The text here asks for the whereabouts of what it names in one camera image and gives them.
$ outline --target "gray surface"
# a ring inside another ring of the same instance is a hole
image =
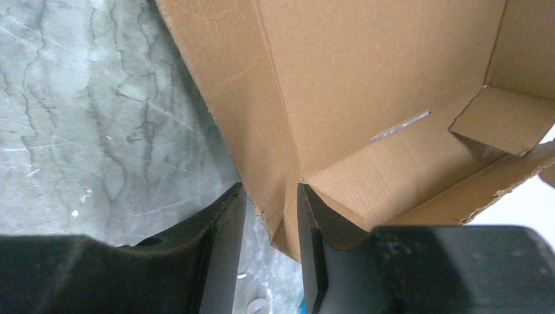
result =
[[[153,3],[0,0],[0,233],[134,245],[237,180]],[[235,312],[294,313],[300,266],[248,210]]]

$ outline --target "cardboard box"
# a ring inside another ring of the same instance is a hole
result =
[[[158,0],[275,247],[296,186],[377,224],[470,221],[555,162],[555,0]]]

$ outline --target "open cardboard box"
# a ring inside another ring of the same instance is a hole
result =
[[[378,224],[469,222],[555,162],[555,0],[158,0],[275,247],[296,187]]]

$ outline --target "white surface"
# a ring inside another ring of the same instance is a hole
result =
[[[541,143],[553,141],[555,126]],[[481,212],[469,224],[527,226],[544,237],[555,249],[555,189],[536,175]]]

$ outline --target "gray marble surface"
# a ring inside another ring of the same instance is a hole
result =
[[[134,245],[237,180],[153,2],[0,0],[0,233]],[[295,312],[300,266],[251,207],[239,271],[235,313]]]

